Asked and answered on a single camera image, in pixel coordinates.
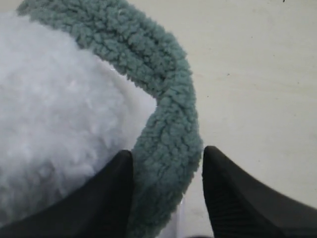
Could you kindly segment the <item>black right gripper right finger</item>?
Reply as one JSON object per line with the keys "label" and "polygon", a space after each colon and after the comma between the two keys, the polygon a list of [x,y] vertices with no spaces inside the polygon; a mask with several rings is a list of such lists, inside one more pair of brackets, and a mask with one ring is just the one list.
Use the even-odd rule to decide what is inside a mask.
{"label": "black right gripper right finger", "polygon": [[203,154],[203,191],[216,238],[315,238],[317,210],[258,181],[215,146]]}

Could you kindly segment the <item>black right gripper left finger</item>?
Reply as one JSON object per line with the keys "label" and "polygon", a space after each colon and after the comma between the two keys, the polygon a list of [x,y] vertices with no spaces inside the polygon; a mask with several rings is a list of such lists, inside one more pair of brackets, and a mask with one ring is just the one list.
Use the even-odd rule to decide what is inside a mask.
{"label": "black right gripper left finger", "polygon": [[130,214],[133,159],[120,151],[84,186],[48,209],[0,230],[2,238],[123,238]]}

